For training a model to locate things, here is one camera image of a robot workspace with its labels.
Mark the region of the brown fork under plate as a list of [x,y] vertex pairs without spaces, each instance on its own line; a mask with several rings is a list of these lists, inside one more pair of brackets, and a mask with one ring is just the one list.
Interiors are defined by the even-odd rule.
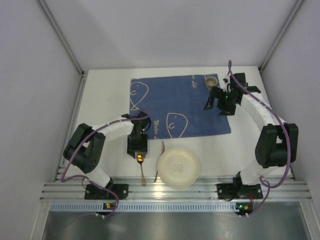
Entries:
[[[165,143],[164,143],[164,141],[163,140],[161,140],[161,154],[160,154],[160,157],[162,156],[162,154],[165,152],[165,150],[166,150],[166,146],[165,146]],[[157,179],[158,179],[158,167],[157,167],[157,169],[156,169],[156,174],[155,174],[155,177],[154,177],[154,183],[156,183],[157,182]]]

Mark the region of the gold metal spoon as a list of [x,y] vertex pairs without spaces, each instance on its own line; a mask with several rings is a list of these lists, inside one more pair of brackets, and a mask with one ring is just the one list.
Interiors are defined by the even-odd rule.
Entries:
[[139,165],[140,165],[141,185],[142,185],[143,187],[145,187],[145,186],[147,185],[146,179],[145,179],[145,176],[144,176],[144,172],[143,172],[143,163],[144,163],[144,160],[145,160],[144,155],[143,155],[141,152],[137,153],[137,155],[136,155],[136,161],[137,161],[137,162],[139,163]]

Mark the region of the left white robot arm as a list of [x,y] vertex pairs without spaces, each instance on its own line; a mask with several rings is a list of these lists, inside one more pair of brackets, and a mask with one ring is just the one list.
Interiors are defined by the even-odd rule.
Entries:
[[68,163],[61,182],[82,177],[100,189],[110,190],[113,180],[99,166],[105,143],[126,137],[126,153],[142,164],[148,153],[150,126],[151,118],[144,111],[136,115],[126,113],[100,125],[78,125],[63,151]]

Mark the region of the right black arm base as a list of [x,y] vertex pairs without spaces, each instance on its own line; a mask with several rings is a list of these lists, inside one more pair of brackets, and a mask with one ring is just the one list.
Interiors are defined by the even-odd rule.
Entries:
[[263,193],[260,184],[245,185],[238,172],[232,178],[232,183],[219,183],[216,185],[219,200],[232,201],[238,199],[260,200],[263,199]]

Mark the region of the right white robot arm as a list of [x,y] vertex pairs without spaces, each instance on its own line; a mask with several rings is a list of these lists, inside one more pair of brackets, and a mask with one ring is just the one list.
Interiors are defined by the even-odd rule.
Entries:
[[239,106],[249,114],[260,131],[254,160],[237,174],[236,179],[245,186],[258,183],[266,186],[264,177],[281,167],[285,168],[285,178],[297,158],[298,126],[280,118],[264,100],[261,90],[247,83],[244,73],[229,73],[223,81],[223,88],[215,85],[210,89],[204,109],[217,106],[222,116],[233,116]]

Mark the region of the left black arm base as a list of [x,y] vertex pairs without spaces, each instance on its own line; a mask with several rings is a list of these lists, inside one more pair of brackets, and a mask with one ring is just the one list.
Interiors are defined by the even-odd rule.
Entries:
[[84,199],[85,200],[124,200],[129,194],[129,185],[124,183],[109,183],[106,186],[111,192],[97,187],[96,185],[89,183],[85,187]]

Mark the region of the blue fish placemat cloth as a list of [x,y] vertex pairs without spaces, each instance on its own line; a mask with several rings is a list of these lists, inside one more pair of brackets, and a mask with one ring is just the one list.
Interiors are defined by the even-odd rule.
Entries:
[[204,110],[210,90],[207,75],[181,75],[133,78],[130,81],[129,113],[141,110],[149,113],[151,124],[148,139],[178,139],[226,135],[231,127],[226,116],[214,106]]

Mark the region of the cream ceramic plate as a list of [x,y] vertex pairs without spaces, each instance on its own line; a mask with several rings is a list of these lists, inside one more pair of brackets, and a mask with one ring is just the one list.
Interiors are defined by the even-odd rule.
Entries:
[[201,173],[199,158],[191,150],[173,147],[164,151],[157,161],[158,177],[173,189],[191,186]]

